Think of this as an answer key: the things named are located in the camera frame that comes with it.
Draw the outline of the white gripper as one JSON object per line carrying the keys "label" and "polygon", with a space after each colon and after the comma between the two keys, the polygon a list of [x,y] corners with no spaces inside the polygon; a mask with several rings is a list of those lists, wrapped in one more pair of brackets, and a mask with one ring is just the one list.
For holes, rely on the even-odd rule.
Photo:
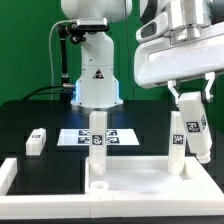
{"label": "white gripper", "polygon": [[185,82],[205,74],[202,99],[211,103],[214,72],[224,73],[224,22],[204,28],[199,39],[177,45],[171,45],[165,37],[145,42],[134,56],[135,82],[146,89],[167,84],[175,101],[180,97],[175,80]]}

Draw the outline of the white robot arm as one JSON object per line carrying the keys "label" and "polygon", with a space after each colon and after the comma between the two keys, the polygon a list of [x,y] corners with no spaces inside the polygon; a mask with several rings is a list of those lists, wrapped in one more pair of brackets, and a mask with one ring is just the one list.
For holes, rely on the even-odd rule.
{"label": "white robot arm", "polygon": [[[214,24],[214,0],[140,0],[143,26],[136,32],[134,79],[143,88],[224,71],[224,22]],[[74,108],[119,106],[109,25],[127,18],[132,0],[61,0],[65,35],[81,45],[82,73]]]}

